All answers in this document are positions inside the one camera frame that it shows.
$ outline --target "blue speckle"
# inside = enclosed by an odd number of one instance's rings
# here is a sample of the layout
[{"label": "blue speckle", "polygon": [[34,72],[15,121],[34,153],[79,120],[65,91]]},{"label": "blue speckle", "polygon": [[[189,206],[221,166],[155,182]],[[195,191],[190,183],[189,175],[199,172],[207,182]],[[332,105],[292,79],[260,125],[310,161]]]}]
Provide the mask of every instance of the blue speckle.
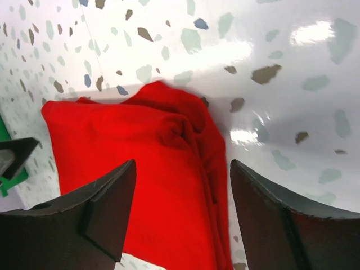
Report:
[{"label": "blue speckle", "polygon": [[118,86],[116,86],[116,88],[117,88],[119,94],[122,96],[126,96],[129,94],[128,91],[126,91],[122,86],[118,85]]},{"label": "blue speckle", "polygon": [[84,76],[84,80],[85,80],[85,85],[89,88],[91,86],[91,79],[90,79],[89,74],[86,74]]},{"label": "blue speckle", "polygon": [[200,28],[204,30],[209,29],[208,24],[202,18],[198,18],[196,21],[193,22],[193,24],[196,28]]},{"label": "blue speckle", "polygon": [[83,5],[84,7],[88,6],[89,0],[79,0],[80,5]]}]

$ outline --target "green object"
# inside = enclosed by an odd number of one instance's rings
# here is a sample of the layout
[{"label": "green object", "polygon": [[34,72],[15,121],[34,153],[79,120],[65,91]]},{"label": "green object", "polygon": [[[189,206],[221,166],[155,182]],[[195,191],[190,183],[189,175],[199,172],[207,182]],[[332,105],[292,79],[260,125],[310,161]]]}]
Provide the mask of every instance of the green object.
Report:
[{"label": "green object", "polygon": [[[8,133],[3,120],[0,117],[0,141],[11,140],[10,134]],[[23,169],[18,176],[14,177],[11,180],[8,180],[4,177],[0,177],[0,193],[3,197],[8,196],[8,190],[16,185],[20,184],[22,181],[25,181],[29,177],[25,169]]]}]

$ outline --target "red towel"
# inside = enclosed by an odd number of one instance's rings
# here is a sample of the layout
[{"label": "red towel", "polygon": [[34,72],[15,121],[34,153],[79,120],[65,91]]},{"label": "red towel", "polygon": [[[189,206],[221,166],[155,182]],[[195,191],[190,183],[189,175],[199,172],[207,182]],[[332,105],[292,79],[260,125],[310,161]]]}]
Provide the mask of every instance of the red towel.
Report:
[{"label": "red towel", "polygon": [[124,252],[169,270],[231,270],[224,140],[196,96],[162,82],[121,104],[48,101],[61,194],[134,159]]}]

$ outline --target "glossy surface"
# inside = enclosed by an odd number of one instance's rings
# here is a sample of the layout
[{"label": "glossy surface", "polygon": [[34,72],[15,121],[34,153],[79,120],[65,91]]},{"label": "glossy surface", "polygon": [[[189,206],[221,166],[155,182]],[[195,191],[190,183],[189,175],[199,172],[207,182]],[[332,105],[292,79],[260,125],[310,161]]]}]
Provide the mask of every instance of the glossy surface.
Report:
[{"label": "glossy surface", "polygon": [[[42,142],[28,171],[43,180],[22,183],[19,195],[31,204],[59,194],[40,115],[46,100],[115,102],[164,79],[206,97],[229,161],[360,212],[359,8],[355,0],[6,1],[0,110],[13,137]],[[232,198],[229,209],[232,257],[243,269]]]}]

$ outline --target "brown speckle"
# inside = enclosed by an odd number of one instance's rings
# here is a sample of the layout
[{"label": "brown speckle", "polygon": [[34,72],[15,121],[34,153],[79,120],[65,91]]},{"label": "brown speckle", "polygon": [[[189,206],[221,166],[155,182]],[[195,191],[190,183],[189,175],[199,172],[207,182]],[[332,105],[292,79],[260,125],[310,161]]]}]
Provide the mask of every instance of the brown speckle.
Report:
[{"label": "brown speckle", "polygon": [[20,79],[20,85],[22,87],[22,90],[24,90],[24,92],[26,92],[26,88],[25,88],[25,85],[23,83],[23,80]]},{"label": "brown speckle", "polygon": [[244,103],[245,103],[245,99],[243,99],[242,97],[234,98],[234,99],[231,101],[231,109],[230,109],[230,112],[231,112],[231,113],[235,113],[235,112],[237,112],[237,111],[240,111],[241,108],[244,106]]},{"label": "brown speckle", "polygon": [[31,28],[29,28],[29,38],[30,38],[30,43],[31,45],[34,45],[34,33],[33,31],[31,30]]},{"label": "brown speckle", "polygon": [[39,168],[39,164],[38,164],[38,161],[36,160],[36,158],[34,158],[34,164],[37,168]]},{"label": "brown speckle", "polygon": [[103,76],[100,76],[96,81],[96,88],[101,92],[102,91],[102,82],[104,81]]},{"label": "brown speckle", "polygon": [[103,9],[105,7],[106,0],[95,0],[95,6],[99,9]]},{"label": "brown speckle", "polygon": [[133,16],[133,10],[126,10],[125,21],[129,20]]},{"label": "brown speckle", "polygon": [[206,97],[202,97],[202,98],[201,98],[201,101],[205,104],[206,108],[209,107],[209,102],[208,102],[208,100],[206,99]]},{"label": "brown speckle", "polygon": [[335,153],[337,153],[338,155],[346,155],[346,154],[347,154],[347,152],[344,151],[344,150],[342,150],[342,149],[336,149],[336,150],[334,150],[334,151],[335,151]]},{"label": "brown speckle", "polygon": [[62,34],[62,27],[60,24],[57,25],[57,31],[58,31],[58,34],[61,35]]},{"label": "brown speckle", "polygon": [[34,102],[34,96],[30,90],[28,90],[28,94],[29,94],[31,101]]},{"label": "brown speckle", "polygon": [[299,143],[305,141],[309,137],[309,134],[306,131],[301,131],[297,133],[295,142],[298,145]]},{"label": "brown speckle", "polygon": [[6,24],[5,23],[4,23],[4,26],[3,26],[2,30],[4,31],[5,36],[7,36]]},{"label": "brown speckle", "polygon": [[52,163],[51,163],[51,161],[50,161],[50,160],[49,160],[49,165],[50,165],[51,170],[52,170],[53,172],[55,172],[55,170],[54,170],[54,166],[52,165]]},{"label": "brown speckle", "polygon": [[61,83],[59,83],[58,81],[55,81],[55,82],[54,82],[54,87],[56,88],[56,90],[57,90],[59,93],[63,93],[63,92],[64,92],[64,89],[62,88]]},{"label": "brown speckle", "polygon": [[234,66],[226,66],[224,67],[224,70],[226,70],[227,72],[231,73],[231,74],[236,74],[236,68]]},{"label": "brown speckle", "polygon": [[266,84],[274,78],[278,71],[281,69],[281,65],[265,66],[261,69],[255,70],[251,79],[259,84]]},{"label": "brown speckle", "polygon": [[39,28],[37,28],[36,25],[33,24],[33,28],[34,28],[36,33],[39,33]]},{"label": "brown speckle", "polygon": [[148,41],[154,42],[151,38],[151,35],[148,33],[148,31],[144,27],[138,27],[137,34],[140,37],[147,39]]},{"label": "brown speckle", "polygon": [[234,270],[245,270],[246,269],[246,263],[235,263]]}]

